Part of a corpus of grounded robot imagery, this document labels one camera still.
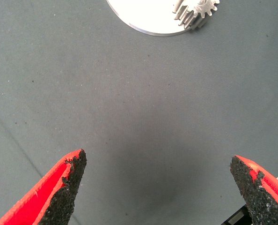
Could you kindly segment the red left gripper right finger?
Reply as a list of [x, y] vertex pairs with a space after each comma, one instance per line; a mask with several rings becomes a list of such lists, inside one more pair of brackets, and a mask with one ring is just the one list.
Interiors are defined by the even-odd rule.
[[239, 155], [233, 156], [230, 172], [252, 224], [278, 225], [278, 179], [256, 162]]

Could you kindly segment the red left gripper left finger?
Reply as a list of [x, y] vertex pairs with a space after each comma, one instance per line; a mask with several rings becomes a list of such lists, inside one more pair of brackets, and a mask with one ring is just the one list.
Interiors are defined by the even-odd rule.
[[83, 149], [63, 156], [0, 218], [0, 225], [68, 224], [86, 164]]

